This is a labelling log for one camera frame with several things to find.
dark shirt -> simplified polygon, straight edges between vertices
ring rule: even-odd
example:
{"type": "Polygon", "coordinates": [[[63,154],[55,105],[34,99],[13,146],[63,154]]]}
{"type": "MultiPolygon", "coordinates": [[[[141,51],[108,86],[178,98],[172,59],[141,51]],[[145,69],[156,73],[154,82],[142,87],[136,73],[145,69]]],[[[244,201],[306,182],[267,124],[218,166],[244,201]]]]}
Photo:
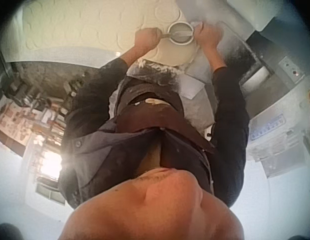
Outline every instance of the dark shirt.
{"type": "Polygon", "coordinates": [[[66,117],[59,189],[76,208],[88,199],[134,177],[139,163],[160,134],[171,156],[170,167],[190,171],[203,189],[228,206],[243,185],[249,117],[238,82],[226,67],[215,71],[213,85],[218,107],[211,142],[213,152],[200,151],[188,139],[157,127],[135,133],[116,132],[109,119],[109,97],[126,76],[128,67],[118,58],[100,69],[100,77],[85,83],[66,117]]]}

patterned surface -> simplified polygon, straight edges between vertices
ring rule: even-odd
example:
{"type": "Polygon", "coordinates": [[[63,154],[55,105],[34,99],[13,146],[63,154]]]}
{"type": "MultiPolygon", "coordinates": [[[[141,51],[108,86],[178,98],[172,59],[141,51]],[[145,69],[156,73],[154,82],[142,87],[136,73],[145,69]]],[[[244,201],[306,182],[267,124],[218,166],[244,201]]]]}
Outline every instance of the patterned surface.
{"type": "MultiPolygon", "coordinates": [[[[36,0],[23,8],[19,49],[90,47],[122,53],[133,46],[136,30],[158,27],[166,33],[173,22],[184,20],[175,0],[36,0]]],[[[194,42],[177,46],[163,39],[145,58],[177,66],[189,62],[195,50],[194,42]]]]}

hand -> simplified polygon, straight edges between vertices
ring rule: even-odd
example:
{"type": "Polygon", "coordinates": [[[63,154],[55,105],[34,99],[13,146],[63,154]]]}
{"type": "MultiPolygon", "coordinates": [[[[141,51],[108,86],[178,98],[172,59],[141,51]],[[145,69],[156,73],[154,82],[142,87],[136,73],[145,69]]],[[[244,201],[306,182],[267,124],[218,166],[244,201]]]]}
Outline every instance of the hand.
{"type": "Polygon", "coordinates": [[[223,31],[218,26],[207,23],[199,24],[194,30],[194,38],[202,48],[217,49],[217,45],[223,37],[223,31]]]}
{"type": "Polygon", "coordinates": [[[162,36],[162,31],[159,28],[144,28],[135,34],[134,48],[141,56],[151,51],[159,44],[162,36]]]}

person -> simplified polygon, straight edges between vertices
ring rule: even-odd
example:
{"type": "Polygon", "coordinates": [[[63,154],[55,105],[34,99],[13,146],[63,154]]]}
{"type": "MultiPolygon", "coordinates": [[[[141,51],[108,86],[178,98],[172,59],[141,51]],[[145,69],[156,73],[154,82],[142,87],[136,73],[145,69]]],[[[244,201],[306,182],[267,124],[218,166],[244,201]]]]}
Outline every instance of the person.
{"type": "Polygon", "coordinates": [[[61,240],[243,239],[229,207],[243,186],[249,117],[217,51],[222,30],[206,23],[194,30],[218,98],[211,141],[184,119],[177,93],[126,76],[161,35],[157,28],[137,31],[134,46],[74,98],[59,188],[75,211],[61,240]],[[109,119],[109,97],[121,80],[109,119]]]}

black sleeve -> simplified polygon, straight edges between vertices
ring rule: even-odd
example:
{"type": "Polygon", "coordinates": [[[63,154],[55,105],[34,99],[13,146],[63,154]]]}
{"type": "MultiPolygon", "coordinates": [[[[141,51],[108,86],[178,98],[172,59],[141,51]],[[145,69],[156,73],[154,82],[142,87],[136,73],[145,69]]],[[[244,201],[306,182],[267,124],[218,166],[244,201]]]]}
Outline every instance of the black sleeve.
{"type": "Polygon", "coordinates": [[[231,206],[243,186],[249,116],[238,81],[222,67],[213,76],[218,100],[211,142],[217,154],[211,163],[215,195],[231,206]]]}
{"type": "Polygon", "coordinates": [[[95,132],[109,119],[109,97],[125,77],[128,67],[117,58],[100,68],[99,78],[84,84],[66,116],[63,142],[95,132]]]}

